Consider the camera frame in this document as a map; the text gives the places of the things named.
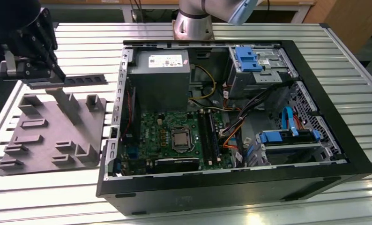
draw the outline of workbench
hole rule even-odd
[[[333,31],[317,24],[247,24],[235,27],[215,24],[216,39],[289,39],[308,61],[321,85],[372,161],[372,77],[340,42]],[[104,73],[108,85],[65,88],[77,99],[99,94],[108,100],[103,137],[109,135],[111,113],[123,40],[173,39],[169,23],[79,23],[60,24],[56,29],[59,64],[68,76]],[[44,90],[29,90],[17,82],[0,113],[0,159],[12,138],[21,111],[24,94],[39,94],[52,100]],[[0,224],[371,224],[372,175],[344,183],[313,198],[249,206],[192,210],[125,217],[97,198],[99,168],[0,177]]]
[[[41,0],[43,7],[49,9],[121,9],[125,23],[132,23],[132,7],[129,0]],[[179,0],[143,0],[143,9],[179,9]],[[311,6],[316,0],[271,0],[271,11],[295,11],[292,23],[303,23]],[[263,2],[255,11],[268,10],[268,2]]]

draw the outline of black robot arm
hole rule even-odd
[[[51,13],[39,1],[0,0],[3,79],[23,80],[32,89],[107,83],[103,75],[67,79],[53,53],[57,47]]]

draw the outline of ram slot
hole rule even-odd
[[[220,158],[220,149],[219,149],[219,142],[217,142],[217,134],[216,134],[216,130],[215,130],[215,120],[212,117],[212,113],[207,113],[205,114],[207,117],[207,121],[209,123],[208,125],[208,134],[209,134],[209,140],[211,140],[211,152],[213,155],[213,161],[215,162],[220,162],[221,158]]]
[[[211,151],[211,137],[208,135],[208,122],[205,119],[205,112],[199,112],[199,130],[200,130],[200,140],[203,146],[203,155],[205,165],[212,165],[213,154]]]

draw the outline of black plastic frame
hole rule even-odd
[[[343,149],[349,163],[317,165],[307,167],[280,167],[268,170],[252,170],[216,174],[196,174],[189,176],[172,177],[140,177],[128,180],[108,180],[104,181],[104,166],[100,167],[100,177],[97,183],[97,196],[105,194],[128,194],[144,191],[183,189],[209,187],[231,184],[243,184],[253,182],[268,182],[276,180],[293,180],[307,178],[323,178],[324,181],[340,180],[340,182],[359,180],[372,174],[372,163],[352,135],[352,132],[341,118],[340,113],[331,101],[328,94],[313,74],[313,71],[301,55],[301,52],[293,41],[289,40],[229,40],[229,41],[181,41],[181,40],[163,40],[163,41],[124,41],[124,45],[135,45],[139,48],[143,45],[151,45],[147,48],[156,48],[156,45],[173,43],[181,44],[205,44],[205,46],[219,46],[228,44],[280,44],[285,50],[289,60],[297,70],[308,92],[313,98],[320,115],[324,117],[329,129],[332,131],[336,142]],[[101,165],[105,164],[105,154],[103,152]],[[329,182],[327,186],[312,187],[317,190],[324,190],[337,185],[340,182]],[[315,191],[307,193],[305,197],[311,197]]]

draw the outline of motherboard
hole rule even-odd
[[[143,113],[140,144],[125,146],[127,174],[231,168],[231,153],[219,145],[223,128],[219,111]]]

